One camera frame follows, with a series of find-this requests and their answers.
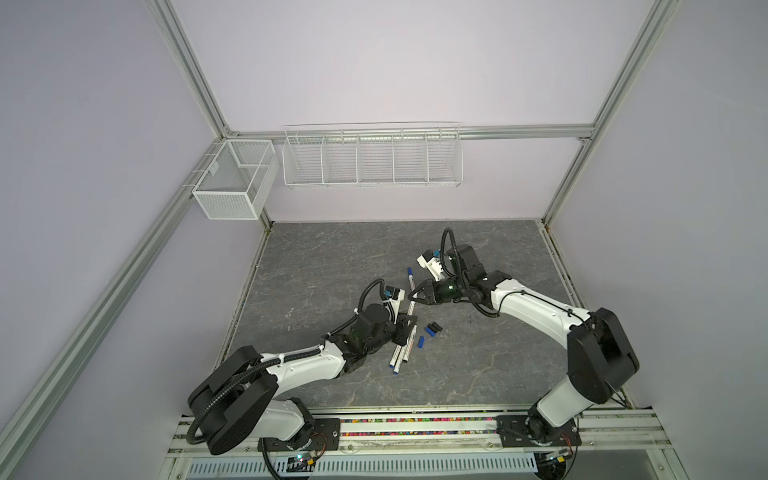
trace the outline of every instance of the workstation enclosure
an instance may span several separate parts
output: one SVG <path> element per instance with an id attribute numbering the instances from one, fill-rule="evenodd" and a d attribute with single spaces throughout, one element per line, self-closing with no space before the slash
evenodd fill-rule
<path id="1" fill-rule="evenodd" d="M 60 122 L 71 111 L 72 124 L 103 138 L 82 169 L 82 154 L 66 172 L 13 167 L 20 178 L 58 172 L 81 191 L 51 180 L 62 205 L 18 207 L 25 218 L 46 212 L 50 227 L 23 220 L 6 240 L 22 252 L 8 257 L 18 279 L 5 292 L 8 317 L 36 320 L 0 340 L 3 362 L 25 365 L 3 371 L 18 388 L 0 397 L 0 479 L 268 478 L 257 437 L 217 457 L 184 441 L 187 396 L 242 346 L 316 345 L 376 277 L 407 290 L 411 267 L 426 280 L 416 258 L 439 248 L 446 227 L 488 271 L 621 319 L 641 364 L 617 393 L 631 408 L 584 412 L 569 478 L 760 471 L 706 432 L 756 440 L 723 411 L 756 413 L 765 393 L 728 394 L 764 385 L 765 329 L 740 323 L 760 317 L 748 295 L 762 278 L 762 260 L 749 260 L 758 247 L 727 232 L 727 218 L 747 220 L 764 197 L 764 10 L 678 0 L 133 3 L 91 5 L 59 36 L 5 34 L 31 45 L 26 75 L 51 62 L 62 72 L 58 84 L 18 81 L 16 93 L 43 98 L 64 85 L 81 99 L 49 98 L 64 150 L 82 149 Z M 45 30 L 44 10 L 9 18 Z M 84 53 L 67 63 L 56 48 Z M 94 80 L 80 85 L 78 65 L 91 63 Z M 115 98 L 119 134 L 104 126 Z M 40 142 L 32 156 L 59 151 Z M 105 160 L 112 152 L 122 162 Z M 93 202 L 99 194 L 105 201 Z M 67 225 L 61 209 L 73 204 Z M 42 240 L 56 235 L 53 248 Z M 708 285 L 715 274 L 738 280 Z M 31 302 L 25 292 L 40 282 L 61 293 Z M 727 300 L 702 306 L 700 292 L 717 288 Z M 731 331 L 718 326 L 727 312 L 738 317 Z M 387 346 L 349 375 L 284 395 L 342 421 L 338 449 L 313 476 L 534 478 L 533 455 L 546 449 L 503 445 L 495 417 L 553 388 L 566 351 L 468 305 L 418 305 L 415 315 L 442 331 L 398 375 Z M 716 348 L 737 345 L 743 357 Z M 728 360 L 735 366 L 718 366 Z M 285 473 L 287 455 L 272 455 Z"/>

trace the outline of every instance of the white wire basket with compartments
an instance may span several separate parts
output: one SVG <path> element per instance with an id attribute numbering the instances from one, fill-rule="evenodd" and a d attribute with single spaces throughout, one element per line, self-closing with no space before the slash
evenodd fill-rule
<path id="1" fill-rule="evenodd" d="M 291 188 L 459 185 L 457 124 L 448 127 L 299 131 L 286 128 L 285 183 Z"/>
<path id="2" fill-rule="evenodd" d="M 192 194 L 212 220 L 257 220 L 280 169 L 269 140 L 225 140 Z"/>

